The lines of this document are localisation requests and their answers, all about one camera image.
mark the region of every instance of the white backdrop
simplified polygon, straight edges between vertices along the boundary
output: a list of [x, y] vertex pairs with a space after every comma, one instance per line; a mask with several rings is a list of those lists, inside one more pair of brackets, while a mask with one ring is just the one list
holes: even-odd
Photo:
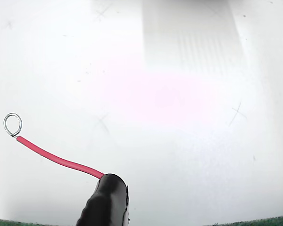
[[10, 112], [121, 176], [131, 225], [283, 215], [283, 0], [0, 1], [0, 218], [75, 225], [97, 179]]

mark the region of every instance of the red wire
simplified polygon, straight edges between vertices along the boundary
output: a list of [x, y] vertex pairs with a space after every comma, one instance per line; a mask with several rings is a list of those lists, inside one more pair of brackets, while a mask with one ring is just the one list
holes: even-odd
[[45, 158], [47, 158], [51, 161], [54, 161], [55, 163], [60, 164], [62, 166], [66, 166], [66, 167], [72, 168], [74, 170], [78, 170], [78, 171], [81, 171], [81, 172], [84, 172], [84, 173], [88, 173], [92, 176], [95, 176], [98, 179], [100, 179], [104, 175], [103, 173], [98, 172], [97, 170], [92, 169], [90, 167], [83, 166], [81, 164], [59, 158], [59, 157], [41, 149], [41, 148], [39, 148], [38, 146], [34, 145], [33, 143], [29, 142], [28, 140], [26, 140], [23, 137], [17, 137], [17, 141], [19, 141], [21, 144], [25, 145], [26, 147], [30, 148], [34, 152], [38, 153], [39, 155], [41, 155], [41, 156], [43, 156], [43, 157], [45, 157]]

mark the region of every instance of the black object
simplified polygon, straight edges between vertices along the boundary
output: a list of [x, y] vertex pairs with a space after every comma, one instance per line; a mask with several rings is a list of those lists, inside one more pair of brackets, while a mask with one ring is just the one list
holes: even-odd
[[117, 175], [106, 174], [82, 211], [76, 226], [127, 226], [128, 186]]

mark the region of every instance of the wire loop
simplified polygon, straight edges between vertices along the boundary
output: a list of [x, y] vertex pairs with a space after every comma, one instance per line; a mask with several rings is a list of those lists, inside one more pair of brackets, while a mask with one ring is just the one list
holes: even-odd
[[[8, 127], [7, 127], [7, 125], [6, 125], [6, 122], [7, 122], [8, 118], [9, 118], [10, 116], [16, 117], [16, 118], [18, 119], [18, 121], [19, 121], [18, 130], [17, 130], [16, 132], [14, 132], [14, 133], [10, 132], [9, 129], [8, 129]], [[22, 129], [22, 120], [21, 120], [20, 116], [17, 115], [16, 113], [9, 113], [7, 116], [5, 116], [5, 118], [4, 118], [4, 120], [3, 120], [3, 127], [4, 127], [5, 131], [6, 131], [9, 135], [11, 135], [12, 137], [17, 138], [16, 135], [19, 134], [20, 131], [21, 131], [21, 129]]]

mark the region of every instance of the cable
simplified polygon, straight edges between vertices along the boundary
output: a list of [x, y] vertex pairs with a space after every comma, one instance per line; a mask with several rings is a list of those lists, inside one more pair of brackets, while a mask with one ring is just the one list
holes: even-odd
[[41, 148], [39, 148], [38, 146], [34, 145], [33, 143], [31, 143], [30, 141], [26, 140], [23, 137], [18, 136], [17, 141], [20, 142], [21, 144], [25, 145], [29, 149], [33, 150], [34, 152], [38, 153], [39, 155], [57, 163], [57, 164], [60, 164], [62, 166], [66, 166], [66, 167], [72, 168], [74, 170], [78, 170], [78, 171], [81, 171], [81, 172], [84, 172], [84, 173], [88, 173], [88, 174], [90, 174], [90, 175], [92, 175], [92, 176], [94, 176], [98, 179], [100, 179], [104, 175], [103, 173], [101, 173], [101, 172], [99, 172], [95, 169], [92, 169], [90, 167], [83, 166], [81, 164], [59, 158], [59, 157], [41, 149]]
[[[18, 130], [15, 132], [15, 133], [12, 133], [9, 131], [7, 125], [6, 125], [6, 122], [8, 120], [8, 118], [10, 116], [14, 116], [18, 119], [19, 121], [19, 128]], [[78, 171], [81, 171], [81, 172], [84, 172], [84, 173], [88, 173], [98, 179], [100, 179], [104, 174], [95, 170], [95, 169], [92, 169], [90, 167], [87, 167], [87, 166], [83, 166], [81, 164], [78, 164], [78, 163], [75, 163], [75, 162], [72, 162], [72, 161], [68, 161], [68, 160], [65, 160], [65, 159], [62, 159], [60, 157], [57, 157], [41, 148], [39, 148], [38, 146], [34, 145], [33, 143], [29, 142], [28, 140], [26, 140], [25, 138], [23, 137], [20, 137], [20, 136], [16, 136], [18, 135], [18, 133], [20, 133], [21, 131], [21, 128], [22, 128], [22, 120], [20, 118], [19, 115], [17, 115], [16, 113], [9, 113], [7, 116], [5, 116], [4, 120], [3, 120], [3, 127], [5, 129], [5, 131], [12, 137], [15, 137], [17, 138], [17, 141], [19, 141], [21, 144], [25, 145], [26, 147], [28, 147], [29, 149], [33, 150], [34, 152], [38, 153], [39, 155], [57, 163], [57, 164], [60, 164], [62, 166], [66, 166], [68, 168], [71, 168], [71, 169], [74, 169], [74, 170], [78, 170]]]

